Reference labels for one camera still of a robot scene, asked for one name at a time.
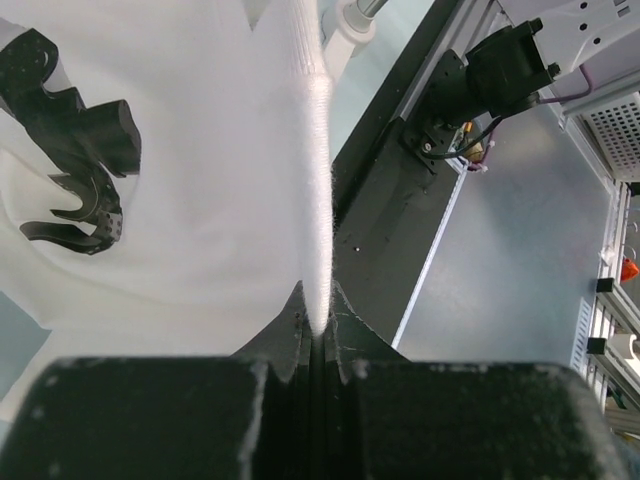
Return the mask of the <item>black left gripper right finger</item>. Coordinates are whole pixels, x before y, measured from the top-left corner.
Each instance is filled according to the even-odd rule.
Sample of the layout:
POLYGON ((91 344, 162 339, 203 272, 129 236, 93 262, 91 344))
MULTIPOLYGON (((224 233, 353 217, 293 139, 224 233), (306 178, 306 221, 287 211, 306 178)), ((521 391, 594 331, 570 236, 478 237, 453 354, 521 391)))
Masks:
POLYGON ((333 289, 325 334, 331 479, 621 479, 586 382, 550 363, 419 362, 333 289))

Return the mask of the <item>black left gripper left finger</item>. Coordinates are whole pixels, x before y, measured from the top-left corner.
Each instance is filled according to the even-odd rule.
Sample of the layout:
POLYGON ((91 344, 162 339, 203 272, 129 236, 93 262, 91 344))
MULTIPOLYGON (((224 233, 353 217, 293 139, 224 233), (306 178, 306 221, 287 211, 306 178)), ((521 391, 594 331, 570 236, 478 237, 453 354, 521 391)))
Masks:
POLYGON ((35 380, 13 479, 305 479, 303 299, 230 356, 77 357, 35 380))

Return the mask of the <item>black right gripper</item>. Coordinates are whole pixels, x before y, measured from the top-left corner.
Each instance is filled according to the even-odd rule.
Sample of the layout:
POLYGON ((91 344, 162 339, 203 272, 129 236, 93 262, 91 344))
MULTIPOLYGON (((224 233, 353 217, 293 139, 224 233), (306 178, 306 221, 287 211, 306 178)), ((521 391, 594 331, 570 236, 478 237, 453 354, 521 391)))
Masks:
POLYGON ((122 235, 123 210, 113 180, 139 173, 141 136, 125 100, 87 107, 75 87, 49 90, 45 83, 58 61, 57 46, 35 29, 1 51, 2 100, 58 168, 52 181, 81 201, 77 210, 53 210, 55 223, 30 221, 20 230, 30 241, 94 255, 122 235))

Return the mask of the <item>white t shirt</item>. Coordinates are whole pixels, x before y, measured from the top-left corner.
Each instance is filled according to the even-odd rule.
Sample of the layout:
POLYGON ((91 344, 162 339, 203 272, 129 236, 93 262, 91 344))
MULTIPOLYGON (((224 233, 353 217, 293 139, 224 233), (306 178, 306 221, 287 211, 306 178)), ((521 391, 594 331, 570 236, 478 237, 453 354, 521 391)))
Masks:
POLYGON ((311 330, 331 304, 333 89, 313 1, 5 1, 1 25, 54 42, 89 106, 123 99, 136 175, 123 231, 95 255, 19 229, 80 201, 1 107, 1 289, 48 332, 1 397, 16 414, 64 357, 229 354, 301 286, 311 330))

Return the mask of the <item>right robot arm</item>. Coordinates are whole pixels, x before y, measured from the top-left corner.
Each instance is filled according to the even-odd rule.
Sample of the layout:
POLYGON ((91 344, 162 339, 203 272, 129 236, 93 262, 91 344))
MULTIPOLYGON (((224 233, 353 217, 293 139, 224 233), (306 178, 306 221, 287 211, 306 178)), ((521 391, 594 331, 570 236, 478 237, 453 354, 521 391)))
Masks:
MULTIPOLYGON (((435 173, 439 162, 487 148, 494 123, 541 103, 540 91, 586 59, 639 27, 635 1, 581 1, 487 36, 464 56, 443 53, 407 117, 384 122, 408 84, 407 66, 430 40, 419 34, 338 157, 337 217, 344 220, 377 156, 389 149, 435 173)), ((29 220, 20 232, 84 255, 108 250, 123 231, 115 180, 140 171, 143 141, 123 99, 87 105, 73 86, 57 88, 57 45, 36 29, 1 25, 1 107, 54 166, 51 181, 80 201, 54 209, 49 220, 29 220)))

